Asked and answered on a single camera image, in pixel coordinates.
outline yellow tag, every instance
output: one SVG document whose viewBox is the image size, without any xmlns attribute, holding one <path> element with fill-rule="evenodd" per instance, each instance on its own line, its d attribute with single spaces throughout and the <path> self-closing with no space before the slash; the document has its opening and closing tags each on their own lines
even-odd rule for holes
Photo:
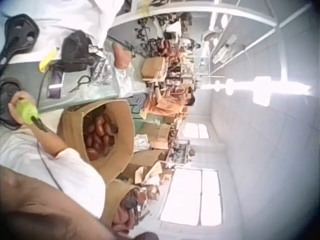
<svg viewBox="0 0 320 240">
<path fill-rule="evenodd" d="M 143 18 L 150 16 L 149 5 L 151 4 L 152 0 L 141 0 L 136 7 L 137 12 Z"/>
<path fill-rule="evenodd" d="M 46 71 L 49 63 L 55 58 L 58 53 L 59 48 L 55 47 L 40 63 L 39 63 L 39 71 L 44 73 Z"/>
</svg>

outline white shirt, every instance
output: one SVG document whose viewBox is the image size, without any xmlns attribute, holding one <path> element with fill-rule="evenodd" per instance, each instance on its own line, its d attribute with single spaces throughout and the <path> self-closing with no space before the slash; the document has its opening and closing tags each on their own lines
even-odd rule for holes
<svg viewBox="0 0 320 240">
<path fill-rule="evenodd" d="M 0 7 L 0 50 L 5 43 L 8 17 L 27 14 L 39 26 L 40 34 L 30 53 L 13 57 L 10 64 L 40 62 L 76 30 L 86 33 L 99 48 L 107 37 L 124 0 L 4 0 Z"/>
<path fill-rule="evenodd" d="M 34 137 L 15 133 L 0 147 L 2 166 L 58 189 L 38 154 L 37 140 Z M 106 195 L 106 185 L 100 174 L 84 162 L 74 149 L 68 148 L 56 158 L 44 152 L 41 146 L 39 150 L 63 192 L 95 217 L 100 218 Z"/>
</svg>

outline orange shirt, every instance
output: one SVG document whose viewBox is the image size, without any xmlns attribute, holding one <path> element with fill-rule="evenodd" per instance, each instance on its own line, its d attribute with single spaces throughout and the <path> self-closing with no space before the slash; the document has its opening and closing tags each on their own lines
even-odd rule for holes
<svg viewBox="0 0 320 240">
<path fill-rule="evenodd" d="M 155 95 L 151 95 L 147 98 L 144 111 L 149 114 L 168 116 L 171 114 L 177 114 L 181 106 L 178 99 L 174 99 L 171 96 L 163 97 L 160 101 L 157 102 Z"/>
</svg>

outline white sleeve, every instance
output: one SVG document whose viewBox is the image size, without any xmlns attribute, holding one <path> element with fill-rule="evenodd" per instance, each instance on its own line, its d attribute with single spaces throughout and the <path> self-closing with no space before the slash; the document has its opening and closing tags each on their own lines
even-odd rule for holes
<svg viewBox="0 0 320 240">
<path fill-rule="evenodd" d="M 106 197 L 106 184 L 102 176 L 72 148 L 60 152 L 53 162 L 63 166 L 59 173 L 55 173 L 60 178 L 58 183 L 61 183 L 63 192 L 100 218 Z"/>
<path fill-rule="evenodd" d="M 120 11 L 125 0 L 94 0 L 101 10 L 100 16 L 100 36 L 97 39 L 99 48 L 102 48 L 107 38 L 108 30 L 115 21 L 117 13 Z"/>
</svg>

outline power cord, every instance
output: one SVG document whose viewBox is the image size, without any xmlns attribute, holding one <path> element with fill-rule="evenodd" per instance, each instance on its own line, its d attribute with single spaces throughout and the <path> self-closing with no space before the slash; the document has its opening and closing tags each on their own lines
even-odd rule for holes
<svg viewBox="0 0 320 240">
<path fill-rule="evenodd" d="M 41 83 L 40 83 L 40 88 L 39 88 L 39 94 L 35 103 L 36 108 L 39 108 L 39 104 L 40 104 L 40 98 L 41 98 L 41 93 L 42 93 L 42 88 L 45 82 L 45 78 L 48 74 L 48 72 L 50 71 L 52 65 L 49 65 L 48 69 L 45 71 L 45 73 L 43 74 Z M 44 131 L 44 132 L 48 132 L 48 129 L 46 129 L 45 125 L 43 124 L 43 122 L 41 121 L 41 119 L 37 119 L 36 124 L 37 128 L 39 128 L 40 130 Z M 43 163 L 43 165 L 45 166 L 45 169 L 47 170 L 47 172 L 49 173 L 50 177 L 52 178 L 52 180 L 54 181 L 55 185 L 57 186 L 57 188 L 61 191 L 64 192 L 62 187 L 60 186 L 60 184 L 58 183 L 58 181 L 56 180 L 55 176 L 52 174 L 51 170 L 49 169 L 48 165 L 46 164 L 41 151 L 40 151 L 40 142 L 37 140 L 36 141 L 36 149 L 38 151 L 39 157 Z"/>
</svg>

